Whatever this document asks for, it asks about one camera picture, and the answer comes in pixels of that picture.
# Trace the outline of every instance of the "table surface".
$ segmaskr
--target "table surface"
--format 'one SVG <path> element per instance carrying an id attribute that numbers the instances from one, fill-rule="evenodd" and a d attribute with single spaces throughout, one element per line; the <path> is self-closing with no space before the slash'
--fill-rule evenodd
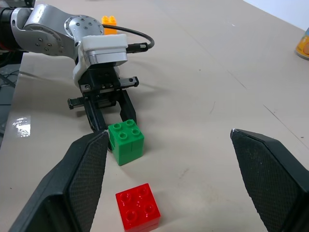
<path id="1" fill-rule="evenodd" d="M 280 140 L 309 167 L 309 63 L 294 53 L 304 31 L 241 0 L 46 0 L 71 14 L 147 33 L 156 45 L 128 55 L 122 77 L 145 135 L 144 156 L 119 167 L 108 153 L 92 232 L 123 230 L 115 194 L 149 183 L 160 232 L 266 231 L 247 194 L 232 128 Z M 128 41 L 140 38 L 128 35 Z M 70 144 L 91 132 L 73 60 L 25 54 L 0 150 L 0 228 L 7 231 Z M 120 121 L 119 107 L 104 110 Z"/>

